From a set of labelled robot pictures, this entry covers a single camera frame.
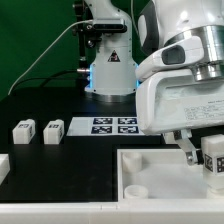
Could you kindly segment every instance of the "white box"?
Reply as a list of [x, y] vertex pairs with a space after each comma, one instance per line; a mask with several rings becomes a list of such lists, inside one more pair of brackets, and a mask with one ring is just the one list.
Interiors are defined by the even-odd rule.
[[32, 119], [20, 121], [12, 132], [14, 144], [29, 144], [36, 133], [35, 121]]
[[50, 121], [44, 129], [44, 144], [59, 144], [64, 133], [64, 121]]

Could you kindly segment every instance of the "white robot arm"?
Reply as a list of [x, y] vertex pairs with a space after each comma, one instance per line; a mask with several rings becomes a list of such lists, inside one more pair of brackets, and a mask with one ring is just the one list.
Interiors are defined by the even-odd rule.
[[106, 102], [126, 101], [135, 95], [137, 83], [131, 18], [113, 6], [111, 0], [85, 0], [85, 3], [94, 19], [89, 31], [100, 33], [86, 95]]
[[[136, 69], [142, 82], [136, 94], [140, 129], [146, 135], [174, 132], [189, 165], [201, 163], [189, 140], [191, 130], [224, 124], [223, 9], [223, 0], [152, 0], [139, 18], [140, 41], [148, 55]], [[217, 165], [224, 161], [223, 139], [202, 141], [209, 183], [224, 174]], [[216, 143], [218, 150], [211, 147]], [[212, 160], [216, 168], [211, 168]], [[216, 187], [224, 188], [223, 177]]]

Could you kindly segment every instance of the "black tabletop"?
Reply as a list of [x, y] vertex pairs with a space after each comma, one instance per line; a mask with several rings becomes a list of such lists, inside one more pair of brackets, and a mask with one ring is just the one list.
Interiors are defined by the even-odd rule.
[[[10, 173], [0, 186], [0, 202], [117, 201], [117, 149], [150, 148], [160, 136], [66, 136], [60, 145], [44, 145], [49, 121], [62, 119], [65, 133], [73, 117], [136, 116], [135, 101], [103, 103], [74, 88], [20, 89], [0, 102], [0, 153], [10, 157]], [[29, 145], [14, 145], [12, 130], [34, 119]]]

